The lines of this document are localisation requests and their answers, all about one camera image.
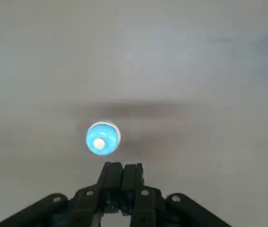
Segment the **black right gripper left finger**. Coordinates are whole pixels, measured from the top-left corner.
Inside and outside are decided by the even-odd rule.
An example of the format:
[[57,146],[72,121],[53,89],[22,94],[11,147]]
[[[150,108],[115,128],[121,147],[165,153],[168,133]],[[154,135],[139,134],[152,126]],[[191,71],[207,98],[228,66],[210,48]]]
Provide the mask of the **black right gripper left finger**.
[[122,172],[120,162],[106,162],[96,184],[78,190],[71,199],[61,193],[50,194],[0,221],[0,227],[99,227],[101,188],[108,181],[108,186],[117,190]]

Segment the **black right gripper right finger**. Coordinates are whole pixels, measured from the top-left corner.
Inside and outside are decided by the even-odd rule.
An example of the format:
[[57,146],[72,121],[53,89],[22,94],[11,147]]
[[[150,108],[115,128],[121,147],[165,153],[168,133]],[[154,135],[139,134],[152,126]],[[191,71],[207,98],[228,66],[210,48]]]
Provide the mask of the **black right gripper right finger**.
[[164,198],[159,189],[145,185],[141,163],[123,169],[122,211],[131,216],[131,227],[230,226],[185,194],[176,192]]

